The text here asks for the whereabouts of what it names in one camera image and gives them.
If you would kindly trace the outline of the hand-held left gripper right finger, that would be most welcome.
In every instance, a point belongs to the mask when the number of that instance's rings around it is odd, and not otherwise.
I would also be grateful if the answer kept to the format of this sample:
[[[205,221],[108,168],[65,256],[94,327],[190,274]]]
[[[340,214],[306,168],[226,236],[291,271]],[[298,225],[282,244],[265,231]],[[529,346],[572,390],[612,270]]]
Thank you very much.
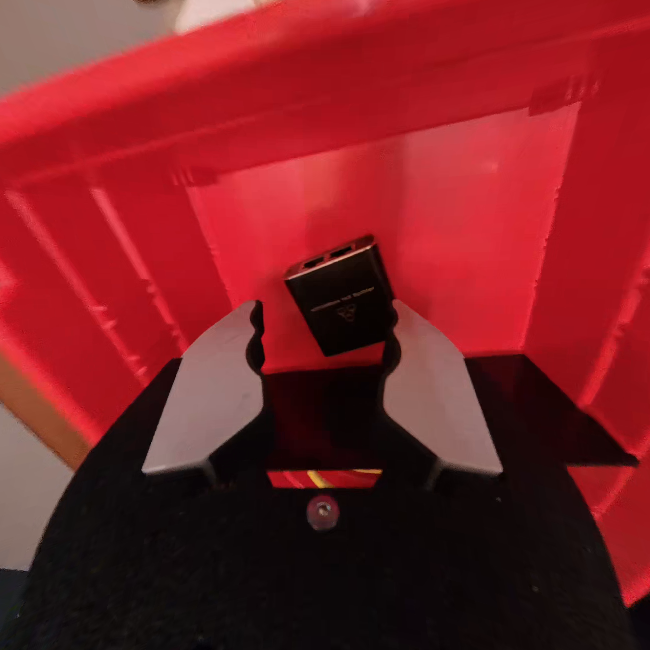
[[[379,403],[390,425],[434,467],[485,477],[503,472],[465,357],[426,318],[399,299],[384,346]]]

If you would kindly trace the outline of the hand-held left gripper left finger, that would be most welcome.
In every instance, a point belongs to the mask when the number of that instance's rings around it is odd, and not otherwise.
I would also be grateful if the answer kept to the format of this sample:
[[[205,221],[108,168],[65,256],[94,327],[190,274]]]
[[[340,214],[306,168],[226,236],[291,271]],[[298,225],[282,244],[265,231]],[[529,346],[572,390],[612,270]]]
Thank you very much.
[[[274,425],[262,373],[263,304],[245,302],[183,354],[142,465],[145,475],[263,469]]]

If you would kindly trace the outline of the black network switch box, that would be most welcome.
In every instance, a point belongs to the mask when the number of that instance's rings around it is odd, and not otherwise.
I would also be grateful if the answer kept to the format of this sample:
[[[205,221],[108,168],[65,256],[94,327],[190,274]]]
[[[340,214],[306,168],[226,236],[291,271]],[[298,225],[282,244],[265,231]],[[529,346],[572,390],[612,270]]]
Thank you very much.
[[[386,340],[394,294],[373,235],[294,264],[283,281],[326,357]]]

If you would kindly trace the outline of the red plastic bin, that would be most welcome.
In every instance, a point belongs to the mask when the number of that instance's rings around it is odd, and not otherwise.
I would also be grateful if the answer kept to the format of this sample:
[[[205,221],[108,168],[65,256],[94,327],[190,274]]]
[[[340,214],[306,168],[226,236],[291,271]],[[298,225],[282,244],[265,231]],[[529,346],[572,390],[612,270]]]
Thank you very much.
[[[78,467],[158,370],[372,233],[467,356],[521,353],[638,469],[571,474],[649,592],[649,2],[275,1],[1,96],[1,397]]]

